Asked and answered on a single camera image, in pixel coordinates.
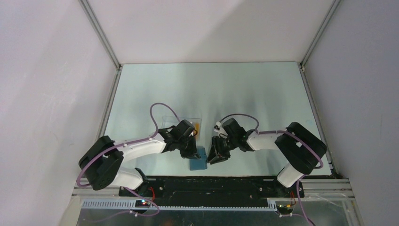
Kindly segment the blue leather card holder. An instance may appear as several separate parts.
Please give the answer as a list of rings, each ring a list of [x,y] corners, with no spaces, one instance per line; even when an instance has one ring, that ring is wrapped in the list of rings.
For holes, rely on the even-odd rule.
[[[197,153],[199,154],[199,159],[190,159],[189,161],[190,171],[207,169],[207,154],[205,148],[202,146],[198,146]]]

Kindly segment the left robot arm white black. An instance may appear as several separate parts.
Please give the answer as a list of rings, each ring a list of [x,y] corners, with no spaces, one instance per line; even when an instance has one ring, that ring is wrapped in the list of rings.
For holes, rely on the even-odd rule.
[[[183,159],[198,159],[197,133],[192,123],[182,120],[176,126],[156,130],[148,138],[119,144],[109,136],[102,136],[79,160],[81,172],[77,185],[90,186],[95,191],[108,186],[127,187],[137,196],[143,196],[149,190],[145,174],[139,168],[124,168],[123,164],[147,155],[175,150],[180,152]]]

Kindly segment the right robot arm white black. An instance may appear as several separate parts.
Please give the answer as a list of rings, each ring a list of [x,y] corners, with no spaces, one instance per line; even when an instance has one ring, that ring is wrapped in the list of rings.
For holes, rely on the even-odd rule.
[[[240,149],[243,152],[259,150],[280,151],[287,165],[278,173],[274,192],[285,197],[293,190],[293,184],[324,166],[323,156],[327,146],[298,122],[290,123],[285,130],[257,131],[245,130],[234,119],[218,121],[214,126],[216,135],[212,137],[207,157],[209,164],[216,164],[230,158],[230,152]]]

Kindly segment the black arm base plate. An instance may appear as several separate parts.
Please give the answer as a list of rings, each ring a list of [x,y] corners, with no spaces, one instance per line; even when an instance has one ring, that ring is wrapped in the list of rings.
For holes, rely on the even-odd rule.
[[[208,177],[208,176],[150,176],[136,189],[139,195],[155,195],[156,198],[165,197],[167,192],[237,192],[255,193],[267,198],[297,198],[304,197],[302,184],[297,191],[296,184],[289,188],[277,181],[276,176],[249,177]]]

